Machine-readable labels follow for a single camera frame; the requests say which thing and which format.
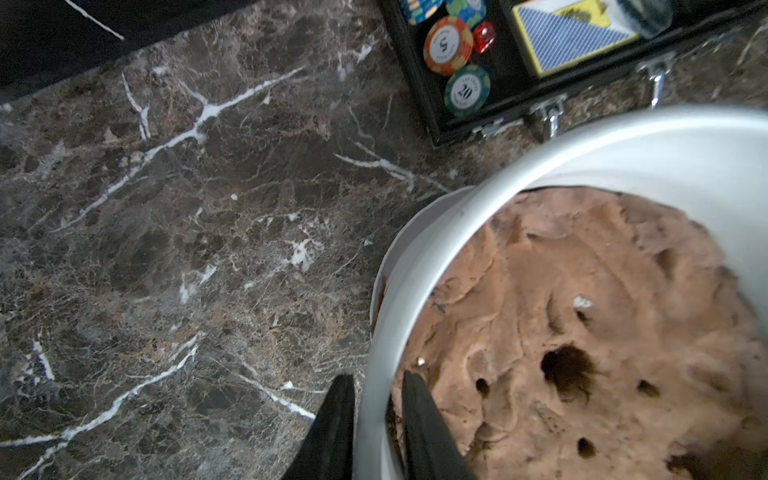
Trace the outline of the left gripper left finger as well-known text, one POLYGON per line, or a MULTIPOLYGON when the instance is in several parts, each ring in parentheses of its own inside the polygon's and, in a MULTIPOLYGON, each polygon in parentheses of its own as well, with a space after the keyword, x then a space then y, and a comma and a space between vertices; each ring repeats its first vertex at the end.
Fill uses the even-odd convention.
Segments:
POLYGON ((354 415, 353 376, 338 375, 282 480, 350 480, 353 476, 354 415))

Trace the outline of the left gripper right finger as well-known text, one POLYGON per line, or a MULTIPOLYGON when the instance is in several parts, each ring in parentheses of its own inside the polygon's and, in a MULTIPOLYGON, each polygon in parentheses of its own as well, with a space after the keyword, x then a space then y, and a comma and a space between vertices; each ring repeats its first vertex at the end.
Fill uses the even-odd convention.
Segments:
POLYGON ((403 377, 402 421, 406 478, 473 479, 424 379, 406 371, 403 377))

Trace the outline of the white ceramic flower pot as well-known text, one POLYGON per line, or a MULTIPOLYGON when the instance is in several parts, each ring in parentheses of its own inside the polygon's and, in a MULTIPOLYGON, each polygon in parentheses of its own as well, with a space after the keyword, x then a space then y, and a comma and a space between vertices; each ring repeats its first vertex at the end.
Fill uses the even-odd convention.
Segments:
POLYGON ((472 235, 519 192, 587 186, 686 212, 724 250, 767 315, 767 113, 729 105, 634 111, 580 126, 477 186, 419 211, 388 248, 370 305, 371 346, 356 427, 358 479, 398 479, 385 414, 401 355, 429 293, 472 235))

